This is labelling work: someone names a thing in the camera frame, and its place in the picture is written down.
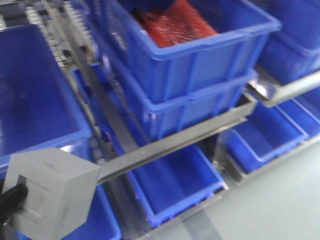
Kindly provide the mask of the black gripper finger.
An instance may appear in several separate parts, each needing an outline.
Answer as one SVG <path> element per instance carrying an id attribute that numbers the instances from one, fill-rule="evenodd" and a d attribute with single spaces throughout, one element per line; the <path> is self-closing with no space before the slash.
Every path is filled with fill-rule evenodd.
<path id="1" fill-rule="evenodd" d="M 4 225 L 17 207 L 27 197 L 28 188 L 17 184 L 0 195 L 0 224 Z"/>

